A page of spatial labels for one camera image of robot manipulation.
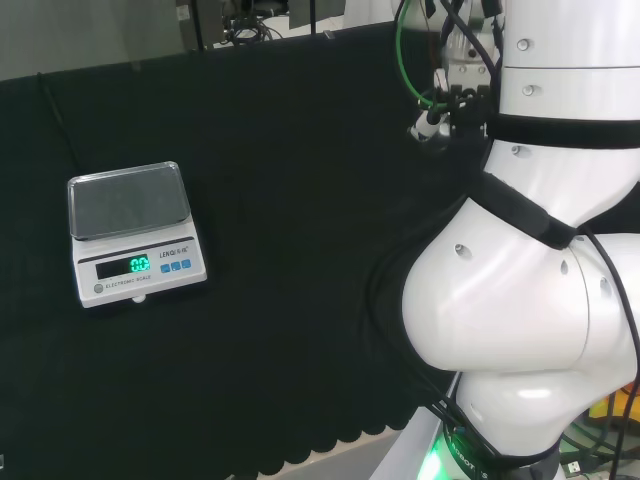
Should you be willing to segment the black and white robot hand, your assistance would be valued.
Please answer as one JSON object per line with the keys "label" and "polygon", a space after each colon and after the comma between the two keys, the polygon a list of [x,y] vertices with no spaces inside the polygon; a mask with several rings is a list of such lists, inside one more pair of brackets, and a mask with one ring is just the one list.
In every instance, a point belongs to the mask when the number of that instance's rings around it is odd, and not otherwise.
{"label": "black and white robot hand", "polygon": [[429,153],[440,154],[465,137],[486,137],[494,100],[492,76],[476,46],[481,45],[491,60],[499,51],[490,33],[476,31],[474,36],[472,42],[455,27],[441,41],[433,85],[423,92],[434,105],[423,107],[408,129]]}

